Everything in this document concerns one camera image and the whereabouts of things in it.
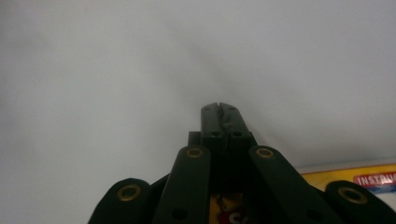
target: black plastic part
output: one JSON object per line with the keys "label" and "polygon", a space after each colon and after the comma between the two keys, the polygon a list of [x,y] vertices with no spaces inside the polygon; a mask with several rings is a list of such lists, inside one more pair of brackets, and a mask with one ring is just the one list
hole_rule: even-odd
{"label": "black plastic part", "polygon": [[201,109],[201,146],[208,147],[213,153],[224,153],[225,135],[220,123],[218,104]]}
{"label": "black plastic part", "polygon": [[327,185],[325,194],[347,223],[396,223],[396,213],[362,186],[344,180],[334,181]]}
{"label": "black plastic part", "polygon": [[[121,201],[118,194],[124,186],[140,188],[138,195],[130,201]],[[150,187],[139,179],[125,179],[111,187],[96,206],[89,224],[143,224],[147,223]]]}
{"label": "black plastic part", "polygon": [[210,151],[200,146],[182,148],[151,223],[207,223],[209,175]]}
{"label": "black plastic part", "polygon": [[251,133],[236,107],[223,103],[219,107],[221,124],[228,137],[227,152],[235,161],[240,161],[241,156],[246,156],[251,147]]}
{"label": "black plastic part", "polygon": [[[189,144],[198,133],[190,133]],[[239,110],[224,103],[201,109],[201,145],[212,152],[210,188],[212,192],[241,192],[241,157],[257,145]]]}
{"label": "black plastic part", "polygon": [[[258,154],[259,148],[265,149],[262,156]],[[251,176],[247,179],[250,185],[246,199],[253,204],[249,208],[252,219],[289,224],[344,223],[277,150],[253,147],[248,156],[252,166],[247,171]]]}

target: white ceiling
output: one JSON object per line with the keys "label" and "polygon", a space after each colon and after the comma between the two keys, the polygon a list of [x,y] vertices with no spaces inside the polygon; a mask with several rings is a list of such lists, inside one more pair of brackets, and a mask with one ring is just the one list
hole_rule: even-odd
{"label": "white ceiling", "polygon": [[396,162],[396,1],[2,1],[0,223],[86,223],[200,108],[296,167]]}

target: white wall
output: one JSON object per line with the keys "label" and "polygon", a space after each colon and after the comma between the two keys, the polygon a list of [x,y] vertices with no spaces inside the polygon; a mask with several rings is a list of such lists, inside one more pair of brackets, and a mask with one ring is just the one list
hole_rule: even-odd
{"label": "white wall", "polygon": [[86,223],[200,108],[299,168],[396,162],[395,1],[2,1],[0,223]]}

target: gray background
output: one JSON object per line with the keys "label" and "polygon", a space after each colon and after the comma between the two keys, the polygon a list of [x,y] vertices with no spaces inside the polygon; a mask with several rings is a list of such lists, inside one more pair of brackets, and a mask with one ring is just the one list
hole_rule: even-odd
{"label": "gray background", "polygon": [[300,170],[396,162],[395,11],[0,1],[0,223],[86,223],[115,182],[167,174],[214,102]]}

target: round hole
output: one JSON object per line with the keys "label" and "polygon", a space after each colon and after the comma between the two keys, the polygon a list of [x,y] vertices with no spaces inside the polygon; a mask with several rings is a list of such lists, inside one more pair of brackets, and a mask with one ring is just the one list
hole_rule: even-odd
{"label": "round hole", "polygon": [[175,220],[184,220],[188,215],[189,213],[183,208],[175,208],[172,212],[172,218]]}
{"label": "round hole", "polygon": [[219,132],[212,132],[212,136],[218,137],[218,136],[220,136],[220,133]]}
{"label": "round hole", "polygon": [[364,196],[360,191],[349,187],[341,187],[338,189],[338,193],[348,201],[352,203],[364,204],[367,203],[367,197]]}
{"label": "round hole", "polygon": [[242,136],[242,134],[239,133],[239,132],[234,132],[234,133],[233,133],[233,136],[235,136],[235,137],[240,137],[240,136]]}
{"label": "round hole", "polygon": [[119,189],[117,197],[120,201],[129,202],[137,198],[141,191],[142,189],[136,184],[126,185]]}
{"label": "round hole", "polygon": [[320,212],[318,212],[317,210],[309,209],[305,213],[310,219],[312,219],[316,222],[323,221],[323,215]]}
{"label": "round hole", "polygon": [[194,147],[194,148],[189,148],[186,151],[186,154],[188,157],[198,158],[198,157],[201,157],[202,155],[204,155],[204,152],[200,148]]}
{"label": "round hole", "polygon": [[136,194],[136,189],[135,188],[125,189],[122,192],[122,197],[131,197],[134,194]]}
{"label": "round hole", "polygon": [[259,148],[256,150],[256,154],[266,159],[274,157],[274,152],[268,148]]}

